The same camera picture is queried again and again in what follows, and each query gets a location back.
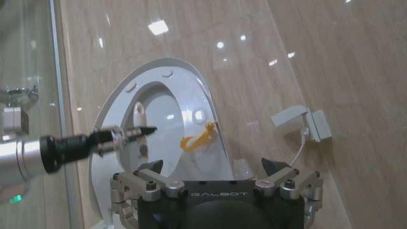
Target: white toilet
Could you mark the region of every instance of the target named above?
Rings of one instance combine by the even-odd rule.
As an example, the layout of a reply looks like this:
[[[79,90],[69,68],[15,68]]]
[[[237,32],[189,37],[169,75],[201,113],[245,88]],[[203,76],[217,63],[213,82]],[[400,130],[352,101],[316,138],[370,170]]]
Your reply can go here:
[[[137,103],[143,105],[146,120],[134,114],[142,112],[135,110]],[[163,58],[143,65],[119,84],[101,110],[95,128],[157,126],[158,131],[146,138],[147,161],[163,159],[162,175],[181,180],[233,180],[221,133],[197,152],[187,153],[179,146],[185,136],[199,135],[206,123],[215,121],[211,94],[199,71],[181,59]],[[134,171],[141,164],[138,143],[121,155],[93,156],[91,199],[106,225],[117,221],[110,210],[110,179],[115,173]]]

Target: green light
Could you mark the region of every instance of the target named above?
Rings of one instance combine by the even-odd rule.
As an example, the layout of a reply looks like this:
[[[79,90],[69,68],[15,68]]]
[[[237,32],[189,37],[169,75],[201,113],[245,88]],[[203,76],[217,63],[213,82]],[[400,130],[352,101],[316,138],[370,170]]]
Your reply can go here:
[[[23,200],[22,195],[17,195],[14,198],[11,198],[11,204],[19,203]]]

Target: metal robot arm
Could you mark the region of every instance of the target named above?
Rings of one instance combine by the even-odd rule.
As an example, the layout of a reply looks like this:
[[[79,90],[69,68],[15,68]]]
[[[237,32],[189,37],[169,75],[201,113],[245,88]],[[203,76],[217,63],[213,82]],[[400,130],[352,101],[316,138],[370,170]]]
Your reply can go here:
[[[87,158],[93,152],[121,150],[155,130],[157,127],[129,130],[113,127],[97,130],[90,136],[6,141],[0,144],[0,203],[27,191],[34,177],[58,172],[66,163]]]

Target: marble wall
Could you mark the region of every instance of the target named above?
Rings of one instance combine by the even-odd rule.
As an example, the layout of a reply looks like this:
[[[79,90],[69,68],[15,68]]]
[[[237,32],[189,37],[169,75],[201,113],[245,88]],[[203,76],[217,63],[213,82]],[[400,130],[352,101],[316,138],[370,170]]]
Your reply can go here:
[[[205,76],[233,159],[246,158],[259,177],[261,158],[290,161],[301,120],[275,128],[271,116],[305,104],[291,50],[266,0],[62,0],[75,133],[90,133],[109,95],[129,73],[162,57],[193,63]],[[149,25],[165,20],[169,32]],[[352,228],[326,159],[310,146],[298,167],[326,179],[325,208],[314,228]],[[89,161],[79,162],[85,227],[101,221],[90,205]]]
[[[407,228],[407,2],[269,0],[354,228]]]

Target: glass shower door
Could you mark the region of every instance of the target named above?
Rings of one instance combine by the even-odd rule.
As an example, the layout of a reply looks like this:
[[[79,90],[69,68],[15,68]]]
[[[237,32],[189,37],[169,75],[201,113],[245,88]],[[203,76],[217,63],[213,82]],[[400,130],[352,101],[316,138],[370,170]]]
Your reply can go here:
[[[25,139],[62,135],[50,9],[47,0],[0,0],[0,112],[9,106],[26,111]],[[38,88],[38,100],[18,96],[23,88]],[[70,228],[63,169],[34,179],[29,192],[0,205],[0,228]]]

